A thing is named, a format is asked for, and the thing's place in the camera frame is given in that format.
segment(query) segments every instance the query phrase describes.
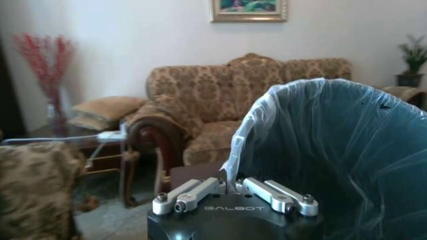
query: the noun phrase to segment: tiled floor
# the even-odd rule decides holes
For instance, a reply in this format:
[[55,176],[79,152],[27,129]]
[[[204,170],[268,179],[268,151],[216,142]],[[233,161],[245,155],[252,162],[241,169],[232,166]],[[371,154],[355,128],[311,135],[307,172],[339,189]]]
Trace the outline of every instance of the tiled floor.
[[147,239],[147,212],[153,199],[155,162],[139,164],[132,192],[139,206],[124,208],[119,200],[117,173],[88,175],[76,188],[73,201],[85,195],[96,196],[100,206],[91,212],[77,212],[76,224],[85,240],[144,240]]

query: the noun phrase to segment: painting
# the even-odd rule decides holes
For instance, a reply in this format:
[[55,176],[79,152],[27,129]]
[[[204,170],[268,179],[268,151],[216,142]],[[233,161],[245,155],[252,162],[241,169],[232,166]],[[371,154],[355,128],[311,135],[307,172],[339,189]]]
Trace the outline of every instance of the painting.
[[287,0],[211,0],[211,22],[284,22]]

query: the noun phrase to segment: floral patterned sofa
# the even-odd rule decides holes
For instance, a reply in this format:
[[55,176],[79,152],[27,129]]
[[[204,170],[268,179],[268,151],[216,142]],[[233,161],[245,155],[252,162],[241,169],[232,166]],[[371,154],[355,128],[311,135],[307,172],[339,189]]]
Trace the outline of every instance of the floral patterned sofa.
[[[151,101],[127,116],[127,124],[131,144],[140,151],[156,148],[155,191],[168,190],[171,168],[228,159],[243,117],[272,85],[319,77],[351,80],[351,71],[343,58],[277,61],[253,53],[227,65],[153,69],[147,81]],[[386,90],[398,97],[408,93],[404,100],[420,93],[398,88]]]
[[0,146],[0,240],[77,240],[72,190],[83,154],[61,142]]

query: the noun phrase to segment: sofa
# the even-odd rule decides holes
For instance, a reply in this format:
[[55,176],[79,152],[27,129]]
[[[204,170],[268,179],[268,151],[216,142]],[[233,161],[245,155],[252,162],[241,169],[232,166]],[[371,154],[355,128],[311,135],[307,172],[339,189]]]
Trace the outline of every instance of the sofa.
[[[243,117],[272,85],[319,77],[351,80],[351,63],[343,58],[279,61],[249,53],[224,65],[153,69],[149,101],[125,120],[132,146],[156,148],[155,192],[168,191],[173,167],[228,159]],[[416,88],[377,88],[416,104],[426,98]]]
[[0,240],[79,240],[72,190],[85,158],[65,143],[0,146]]

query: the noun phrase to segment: plastic liner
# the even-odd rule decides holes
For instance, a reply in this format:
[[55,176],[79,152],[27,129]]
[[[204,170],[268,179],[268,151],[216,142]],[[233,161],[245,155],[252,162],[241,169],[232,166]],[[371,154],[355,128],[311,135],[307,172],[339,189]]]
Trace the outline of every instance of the plastic liner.
[[272,86],[223,168],[228,186],[255,177],[313,195],[325,240],[427,239],[426,112],[369,86],[323,78]]

